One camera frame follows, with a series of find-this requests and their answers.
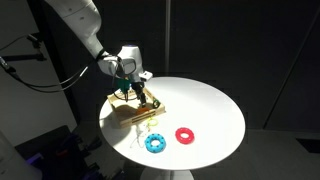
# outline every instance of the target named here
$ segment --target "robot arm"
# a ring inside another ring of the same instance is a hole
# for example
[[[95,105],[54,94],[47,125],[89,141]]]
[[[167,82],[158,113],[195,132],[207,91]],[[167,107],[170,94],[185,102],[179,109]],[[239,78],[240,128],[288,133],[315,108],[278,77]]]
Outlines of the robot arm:
[[[45,1],[76,34],[93,58],[100,59],[98,64],[101,71],[117,78],[128,77],[138,99],[142,98],[142,102],[143,82],[152,78],[152,73],[143,70],[139,48],[130,45],[123,46],[117,56],[112,56],[104,50],[96,36],[101,26],[101,17],[92,0]]]

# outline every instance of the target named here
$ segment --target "wooden object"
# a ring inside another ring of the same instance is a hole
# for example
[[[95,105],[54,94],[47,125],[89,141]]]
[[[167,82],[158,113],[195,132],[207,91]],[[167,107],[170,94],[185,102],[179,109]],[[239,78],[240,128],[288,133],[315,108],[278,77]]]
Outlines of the wooden object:
[[[153,117],[165,112],[165,106],[163,103],[157,99],[147,88],[143,88],[143,92],[146,95],[146,108],[150,110],[143,110],[141,108],[141,102],[138,99],[129,100],[126,102],[124,99],[124,95],[122,93],[116,93],[116,95],[121,98],[118,99],[114,94],[108,95],[108,101],[112,107],[113,112],[116,115],[117,120],[119,121],[120,127],[128,127],[133,124],[137,124],[143,120],[148,119],[149,117]],[[136,97],[134,90],[128,91],[128,99],[133,99]],[[160,106],[158,108],[153,107],[154,100],[158,100],[160,102]]]

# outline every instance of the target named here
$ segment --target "white tabletop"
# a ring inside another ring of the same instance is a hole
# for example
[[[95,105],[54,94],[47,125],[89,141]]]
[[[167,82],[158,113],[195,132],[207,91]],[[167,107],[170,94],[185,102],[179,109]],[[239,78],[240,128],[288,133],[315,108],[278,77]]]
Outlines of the white tabletop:
[[[146,122],[121,129],[108,101],[100,112],[105,139],[126,158],[157,169],[191,170],[225,159],[240,145],[245,133],[244,117],[223,92],[202,82],[175,77],[153,78],[145,85],[166,109],[155,117],[158,125],[150,132],[146,130],[137,138],[139,130],[146,129]],[[175,131],[180,127],[193,131],[191,144],[177,141]],[[151,153],[144,145],[152,133],[161,134],[167,143],[160,153]]]

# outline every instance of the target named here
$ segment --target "black cable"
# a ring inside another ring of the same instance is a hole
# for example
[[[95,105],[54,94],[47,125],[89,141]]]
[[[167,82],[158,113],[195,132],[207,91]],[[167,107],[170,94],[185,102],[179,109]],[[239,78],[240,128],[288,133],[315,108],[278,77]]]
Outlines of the black cable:
[[[20,40],[20,39],[22,39],[22,38],[26,38],[26,37],[28,37],[28,36],[27,36],[27,35],[24,35],[24,36],[18,37],[17,39],[13,40],[11,43],[9,43],[9,44],[5,45],[4,47],[0,48],[0,51],[8,48],[8,47],[11,46],[13,43],[17,42],[18,40]]]
[[[293,71],[295,65],[297,64],[297,61],[298,61],[298,59],[299,59],[299,57],[301,55],[301,52],[302,52],[307,40],[309,39],[309,36],[311,34],[311,31],[313,30],[314,25],[316,24],[316,21],[318,19],[319,14],[320,14],[320,6],[318,7],[317,12],[315,13],[315,16],[314,16],[314,18],[313,18],[313,20],[311,22],[311,25],[309,26],[309,29],[308,29],[308,31],[307,31],[307,33],[306,33],[306,35],[305,35],[305,37],[304,37],[304,39],[303,39],[303,41],[301,43],[301,46],[298,49],[298,53],[296,54],[296,56],[295,56],[295,58],[293,60],[293,63],[292,63],[292,65],[291,65],[291,67],[290,67],[290,69],[289,69],[289,71],[288,71],[288,73],[286,75],[286,78],[284,79],[284,81],[282,83],[282,86],[281,86],[281,88],[279,90],[279,93],[278,93],[275,101],[273,102],[271,110],[270,110],[270,112],[269,112],[269,114],[267,116],[267,119],[266,119],[263,127],[262,127],[263,129],[265,129],[267,127],[267,125],[268,125],[268,123],[270,121],[270,117],[271,117],[271,115],[272,115],[272,113],[273,113],[273,111],[274,111],[274,109],[276,107],[276,104],[278,103],[278,101],[280,99],[280,96],[281,96],[281,94],[282,94],[282,92],[283,92],[283,90],[284,90],[284,88],[285,88],[285,86],[286,86],[286,84],[287,84],[287,82],[289,80],[290,75],[292,74],[292,71]]]
[[[67,80],[60,82],[59,84],[53,84],[53,85],[34,85],[34,84],[29,84],[24,82],[24,84],[28,85],[28,86],[32,86],[32,87],[36,87],[36,88],[49,88],[49,87],[56,87],[56,86],[62,86],[65,83],[68,83],[69,81],[71,81],[72,79],[74,79],[78,74],[81,74],[81,72],[83,72],[86,68],[88,68],[90,66],[91,63],[93,63],[94,61],[90,61],[89,63],[87,63],[83,68],[79,69],[76,73],[74,73],[70,78],[68,78]]]
[[[80,69],[80,72],[83,72],[83,73],[85,73],[86,72],[86,69],[91,65],[91,63],[93,63],[94,61],[91,61],[91,62],[89,62],[88,64],[87,64],[87,66],[85,66],[84,68],[82,68],[82,69]],[[38,87],[38,88],[44,88],[44,87],[49,87],[49,86],[38,86],[38,85],[33,85],[33,84],[29,84],[29,83],[26,83],[26,82],[24,82],[15,72],[8,72],[8,74],[12,77],[12,78],[14,78],[15,80],[17,80],[18,82],[20,82],[20,83],[22,83],[23,85],[25,85],[26,87],[28,87],[28,88],[30,88],[30,89],[32,89],[32,90],[34,90],[34,91],[38,91],[38,92],[42,92],[42,93],[56,93],[56,92],[61,92],[61,91],[64,91],[64,90],[66,90],[66,89],[68,89],[68,88],[70,88],[71,86],[73,86],[82,76],[78,76],[78,78],[76,79],[76,80],[74,80],[71,84],[69,84],[68,86],[66,86],[66,87],[63,87],[63,88],[61,88],[61,89],[58,89],[58,90],[40,90],[40,89],[37,89],[36,87]]]

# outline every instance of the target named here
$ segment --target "black wall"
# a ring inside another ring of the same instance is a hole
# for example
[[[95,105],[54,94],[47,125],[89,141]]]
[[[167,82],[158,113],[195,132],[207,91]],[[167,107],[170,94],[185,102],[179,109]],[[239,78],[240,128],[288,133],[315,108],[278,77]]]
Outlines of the black wall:
[[[117,53],[124,44],[137,44],[144,68],[163,76],[165,0],[94,2],[103,20],[98,37],[107,51]],[[239,105],[247,126],[261,128],[319,5],[316,0],[173,0],[170,76],[199,80],[224,91]],[[51,43],[58,49],[63,70],[71,75],[91,56],[51,7],[42,6],[54,37]],[[317,22],[268,129],[320,131],[316,100],[320,99],[320,19]],[[93,66],[72,88],[81,120],[98,120],[110,87],[111,77]]]

